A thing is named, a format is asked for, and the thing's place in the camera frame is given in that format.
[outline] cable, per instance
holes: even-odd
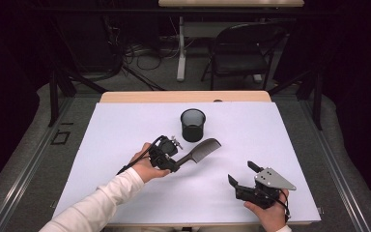
[[[173,27],[174,29],[174,32],[176,34],[176,37],[179,38],[179,33],[177,32],[177,29],[176,27],[174,26],[174,23],[173,23],[173,19],[170,17],[170,22],[171,22],[171,26]],[[180,40],[178,40],[178,45],[177,45],[177,50],[176,50],[176,53],[174,53],[174,55],[170,56],[170,57],[166,57],[166,59],[170,59],[170,58],[173,58],[175,56],[177,56],[177,53],[179,53],[180,51]]]
[[[263,191],[262,189],[260,188],[257,188],[257,190],[261,191],[264,195],[266,195],[269,199],[272,199],[274,200],[275,202],[279,203],[280,205],[282,205],[284,208],[285,208],[285,222],[288,221],[289,218],[291,218],[291,213],[289,211],[289,208],[288,208],[288,196],[285,194],[285,192],[283,192],[281,189],[279,190],[280,193],[282,193],[284,196],[285,196],[285,199],[286,199],[286,204],[284,204],[282,201],[280,201],[279,199],[274,199],[272,198],[269,194],[267,194],[265,191]]]
[[[120,171],[116,174],[116,175],[119,175],[121,174],[122,172],[128,170],[129,168],[133,167],[136,163],[138,163],[141,159],[144,158],[144,155],[146,155],[146,153],[148,153],[150,151],[150,149],[152,149],[153,146],[156,145],[156,143],[161,140],[161,138],[164,137],[164,136],[160,136],[158,137],[147,149],[146,151],[144,151],[137,159],[135,159],[134,161],[131,161],[128,165],[125,165],[122,167],[122,169],[120,169]]]
[[[161,58],[161,56],[158,54],[157,55],[157,59],[158,59],[158,63],[157,63],[157,65],[156,66],[154,66],[154,67],[152,67],[152,68],[148,68],[148,69],[146,69],[146,68],[142,68],[142,67],[140,67],[140,57],[141,56],[138,56],[137,57],[137,61],[136,61],[136,65],[137,65],[137,67],[140,69],[140,70],[143,70],[143,71],[151,71],[151,70],[155,70],[155,69],[157,69],[160,65],[161,65],[161,61],[162,61],[162,58]]]
[[[123,69],[126,70],[128,73],[132,74],[134,77],[136,77],[141,82],[145,83],[151,90],[162,90],[165,91],[162,87],[158,86],[156,83],[154,83],[151,79],[144,76],[142,73],[131,69],[129,66],[123,65]]]

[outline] white table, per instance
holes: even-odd
[[[170,8],[192,8],[192,7],[221,7],[221,8],[294,8],[302,7],[303,0],[159,0],[158,4],[161,7],[170,7]],[[185,80],[186,72],[186,50],[185,50],[185,36],[196,36],[196,37],[215,37],[224,26],[231,24],[221,23],[203,23],[200,26],[197,26],[197,34],[186,34],[185,32],[185,22],[182,16],[180,16],[179,23],[179,39],[180,39],[180,58],[179,58],[179,67],[177,70],[177,80]]]
[[[253,187],[255,172],[247,167],[248,160],[272,167],[297,187],[289,197],[291,223],[320,220],[279,112],[265,91],[105,93],[54,216],[106,184],[146,141],[175,135],[184,150],[173,159],[184,156],[196,143],[183,140],[180,115],[192,107],[207,116],[203,140],[214,137],[222,146],[199,163],[187,162],[176,173],[152,180],[119,206],[109,225],[258,224],[227,179],[230,174],[240,185]]]

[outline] silver metal plate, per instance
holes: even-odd
[[[259,172],[255,176],[255,180],[271,188],[297,190],[297,187],[292,185],[289,181],[279,175],[275,170],[269,167]]]

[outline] black chair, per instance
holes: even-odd
[[[214,39],[210,62],[201,81],[211,65],[211,90],[214,88],[215,76],[246,77],[254,74],[264,75],[262,89],[265,90],[274,48],[286,35],[286,29],[274,22],[239,24],[224,29]]]

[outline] black curtain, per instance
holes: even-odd
[[[323,61],[323,92],[336,104],[346,150],[371,189],[371,1],[305,3],[311,10],[340,10],[343,17],[299,20],[274,79],[287,81]]]
[[[157,0],[119,0],[117,8],[122,9],[156,9]],[[131,43],[140,43],[155,50],[159,50],[159,22],[160,17],[155,15],[134,15],[119,17],[123,32]]]
[[[0,172],[32,122],[48,65],[14,1],[0,0]]]

